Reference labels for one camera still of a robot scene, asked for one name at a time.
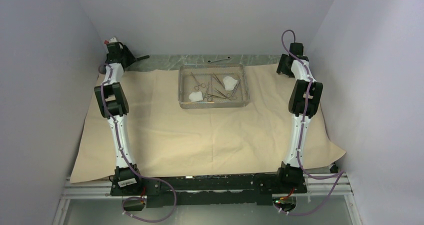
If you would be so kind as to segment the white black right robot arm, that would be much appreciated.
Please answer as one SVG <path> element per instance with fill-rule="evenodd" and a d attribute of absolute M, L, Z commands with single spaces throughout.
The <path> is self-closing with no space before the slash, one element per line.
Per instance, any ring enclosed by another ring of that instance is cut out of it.
<path fill-rule="evenodd" d="M 323 84 L 313 77 L 309 59 L 304 56 L 304 46 L 299 42 L 290 44 L 288 54 L 281 56 L 276 72 L 295 78 L 288 103 L 292 118 L 291 135 L 275 179 L 276 188 L 287 193 L 303 183 L 302 162 L 306 134 L 312 117 L 318 112 Z"/>

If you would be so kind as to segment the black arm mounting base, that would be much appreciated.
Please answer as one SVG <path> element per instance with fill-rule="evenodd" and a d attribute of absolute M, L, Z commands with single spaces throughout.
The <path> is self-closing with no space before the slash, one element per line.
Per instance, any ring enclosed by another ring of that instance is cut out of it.
<path fill-rule="evenodd" d="M 221 204 L 268 206 L 278 196 L 289 193 L 305 194 L 307 191 L 304 178 L 301 185 L 294 187 L 282 183 L 278 173 L 266 172 L 162 177 L 159 181 L 141 178 L 141 189 L 138 193 L 111 196 L 142 196 L 146 200 L 147 208 Z"/>

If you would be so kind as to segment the black-handled claw hammer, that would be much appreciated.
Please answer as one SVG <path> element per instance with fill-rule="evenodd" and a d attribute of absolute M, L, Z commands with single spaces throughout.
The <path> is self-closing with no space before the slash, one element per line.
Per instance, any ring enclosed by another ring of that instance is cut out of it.
<path fill-rule="evenodd" d="M 134 61 L 139 62 L 139 61 L 146 60 L 146 59 L 149 59 L 149 58 L 150 58 L 150 55 L 144 55 L 144 56 L 136 57 Z"/>

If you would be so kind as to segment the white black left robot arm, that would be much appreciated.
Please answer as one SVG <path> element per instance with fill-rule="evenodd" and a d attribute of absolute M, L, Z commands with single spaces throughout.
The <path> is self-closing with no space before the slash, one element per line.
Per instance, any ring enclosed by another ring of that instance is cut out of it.
<path fill-rule="evenodd" d="M 139 170 L 131 154 L 127 130 L 129 104 L 121 85 L 125 68 L 132 65 L 136 58 L 116 37 L 105 41 L 105 45 L 106 60 L 100 67 L 104 70 L 104 79 L 94 88 L 94 94 L 101 116 L 107 120 L 113 137 L 115 169 L 110 194 L 137 195 L 143 190 L 144 181 L 138 176 Z"/>

